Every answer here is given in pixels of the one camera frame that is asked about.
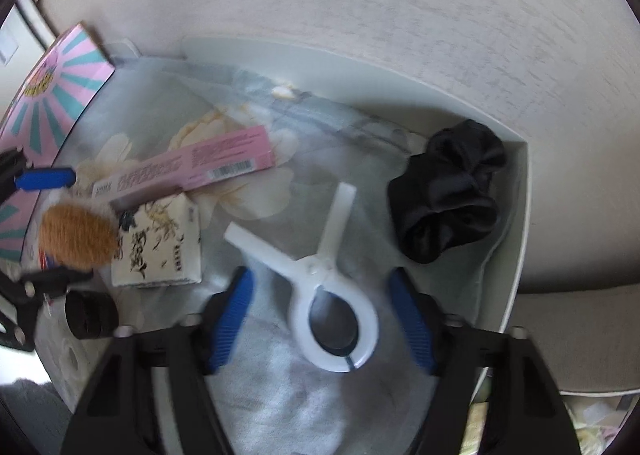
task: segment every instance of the blue gripper pad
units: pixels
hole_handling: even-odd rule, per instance
[[[391,272],[388,279],[391,304],[404,330],[414,361],[428,374],[433,374],[436,361],[433,358],[431,330],[424,322],[412,296],[412,292],[415,291],[410,292],[408,284],[411,284],[411,281],[404,269],[397,268]]]
[[[76,172],[71,168],[33,168],[15,180],[15,187],[25,191],[53,190],[73,186],[75,182]]]
[[[242,321],[249,309],[254,295],[254,274],[249,269],[244,269],[236,282],[233,293],[226,301],[225,309],[220,315],[211,334],[211,356],[209,357],[209,369],[215,373],[220,367],[226,365],[231,357],[231,349]]]

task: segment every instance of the pink box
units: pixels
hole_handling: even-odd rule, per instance
[[[93,197],[109,202],[115,210],[124,210],[271,166],[267,131],[264,127],[245,128],[160,154],[98,181]]]

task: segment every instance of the light blue fabric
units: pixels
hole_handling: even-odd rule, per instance
[[[495,180],[504,218],[491,236],[446,251],[431,265],[417,265],[396,248],[386,207],[386,184],[402,174],[412,143],[420,143],[420,139],[398,125],[308,93],[298,93],[295,100],[274,98],[272,87],[268,79],[225,66],[161,59],[121,64],[76,123],[56,165],[97,160],[105,143],[119,133],[126,135],[120,140],[130,148],[122,146],[120,159],[146,159],[166,151],[172,138],[174,142],[182,140],[188,129],[177,134],[184,125],[217,125],[218,120],[207,119],[207,113],[222,114],[226,108],[237,111],[249,103],[253,108],[248,109],[245,122],[270,121],[272,141],[282,138],[286,150],[280,154],[286,164],[279,165],[275,173],[242,177],[243,182],[255,182],[257,191],[250,196],[238,200],[225,194],[215,199],[218,193],[208,199],[209,204],[216,202],[209,226],[202,229],[201,284],[110,289],[118,304],[120,323],[141,330],[170,326],[185,314],[199,311],[209,295],[228,284],[237,265],[247,264],[256,274],[254,302],[230,364],[208,379],[236,453],[403,453],[422,421],[434,379],[411,359],[386,294],[386,276],[393,267],[404,266],[446,311],[474,321],[482,270],[510,221],[513,179],[518,173],[507,172]],[[270,175],[280,177],[269,181]],[[303,358],[287,326],[288,283],[243,258],[222,237],[228,223],[236,220],[291,257],[312,254],[318,248],[340,181],[353,184],[358,192],[338,266],[367,293],[380,319],[380,340],[374,355],[363,368],[348,374],[322,371]],[[238,215],[247,208],[260,207],[258,189],[264,190],[265,198],[276,194],[277,200],[288,193],[288,204],[260,220],[240,220]],[[109,270],[102,274],[109,286]],[[62,311],[62,305],[54,305],[53,318],[41,319],[38,352],[53,383],[74,406],[84,379],[70,377],[60,364],[60,337],[75,341],[68,331],[57,329],[63,323],[57,313]],[[81,347],[88,351],[92,345],[83,342]],[[97,355],[89,353],[83,359],[91,365]],[[171,446],[177,439],[166,420],[168,405],[165,399],[159,398],[159,402],[161,420],[169,432],[165,441],[169,453],[174,453]]]

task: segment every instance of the black scrunchie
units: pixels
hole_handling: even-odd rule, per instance
[[[387,188],[400,250],[429,263],[487,236],[500,216],[489,184],[505,164],[501,140],[480,123],[466,120],[435,134]]]

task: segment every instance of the barcode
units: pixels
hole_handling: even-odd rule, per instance
[[[255,170],[255,164],[253,159],[248,161],[235,162],[234,164],[227,164],[220,166],[215,170],[209,170],[207,175],[211,180],[220,180],[227,177],[233,177],[234,175],[248,174]]]

